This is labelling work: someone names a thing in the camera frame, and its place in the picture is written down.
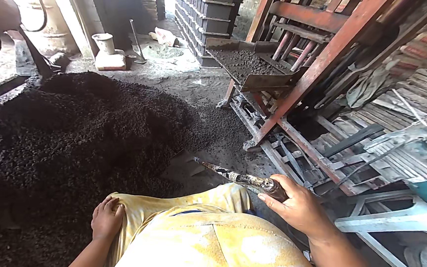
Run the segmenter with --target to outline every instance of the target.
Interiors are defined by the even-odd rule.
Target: hand
[[[318,241],[338,231],[307,188],[281,174],[273,174],[270,178],[281,184],[289,199],[281,203],[266,194],[258,194],[258,197],[290,226],[305,233],[309,239]]]
[[[92,229],[93,240],[108,239],[113,240],[120,230],[123,222],[125,210],[123,205],[113,211],[120,198],[107,197],[93,211]]]

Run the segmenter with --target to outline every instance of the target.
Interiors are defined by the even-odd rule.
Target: left hand
[[[113,210],[119,200],[119,198],[109,196],[102,203],[98,204],[93,211],[93,240],[107,239],[111,241],[116,233],[120,231],[125,215],[124,206],[119,205],[116,210]]]

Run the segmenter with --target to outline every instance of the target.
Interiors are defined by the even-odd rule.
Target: stack of concrete blocks
[[[205,40],[230,39],[240,3],[241,0],[176,0],[175,19],[201,66],[220,66],[205,51]]]

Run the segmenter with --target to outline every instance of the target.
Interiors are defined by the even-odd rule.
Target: tray of concrete mix
[[[288,90],[302,77],[304,68],[292,73],[270,58],[277,47],[277,42],[218,38],[208,38],[205,44],[206,51],[228,72],[241,92]]]

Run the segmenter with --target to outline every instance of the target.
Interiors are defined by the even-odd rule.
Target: metal rod
[[[284,45],[286,45],[286,43],[289,41],[289,39],[291,38],[292,35],[293,35],[292,32],[290,32],[290,31],[286,32],[286,34],[282,38],[281,42],[279,43],[279,46],[276,49],[276,52],[274,52],[274,55],[273,55],[274,61],[278,60],[279,56],[281,55],[281,51],[283,50]]]
[[[285,60],[288,57],[289,53],[291,50],[293,50],[294,47],[296,47],[300,39],[301,37],[299,35],[294,34],[293,38],[289,42],[288,47],[286,48],[286,51],[284,51],[283,55],[281,56],[282,60]]]
[[[310,66],[326,45],[326,43],[316,45],[316,48],[314,48],[314,51],[312,51],[311,56],[305,61],[304,66]]]
[[[200,165],[203,165],[212,171],[222,175],[222,177],[242,185],[241,183],[246,183],[257,188],[260,192],[264,192],[267,195],[275,198],[279,202],[286,201],[289,197],[286,194],[286,191],[281,187],[278,181],[271,178],[259,178],[249,174],[240,174],[232,170],[217,166],[207,161],[203,161],[198,157],[194,157],[193,160]]]
[[[301,53],[301,55],[296,60],[296,62],[294,62],[294,65],[291,68],[292,72],[296,71],[299,68],[301,63],[304,61],[305,57],[307,57],[307,54],[309,54],[316,45],[317,45],[317,43],[315,41],[312,41],[312,40],[309,41],[309,43],[306,45],[304,51]]]
[[[141,50],[141,46],[139,45],[139,42],[138,42],[138,34],[136,33],[136,28],[134,27],[134,21],[130,19],[129,22],[131,24],[131,28],[133,29],[134,40],[136,41],[136,45],[138,46],[139,55],[141,56],[141,59],[144,60],[143,50]]]

